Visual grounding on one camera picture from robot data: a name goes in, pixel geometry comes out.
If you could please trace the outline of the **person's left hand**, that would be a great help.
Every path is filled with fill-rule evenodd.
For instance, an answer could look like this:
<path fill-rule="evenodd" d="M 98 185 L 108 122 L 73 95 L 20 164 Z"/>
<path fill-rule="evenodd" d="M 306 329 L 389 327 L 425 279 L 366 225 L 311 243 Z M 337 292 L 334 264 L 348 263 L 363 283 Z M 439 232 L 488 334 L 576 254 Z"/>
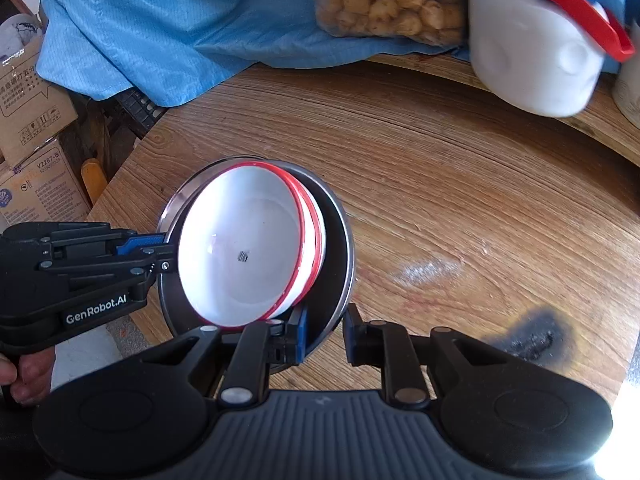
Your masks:
<path fill-rule="evenodd" d="M 17 365 L 1 356 L 0 385 L 10 389 L 17 403 L 37 404 L 51 391 L 54 363 L 53 348 L 22 356 Z"/>

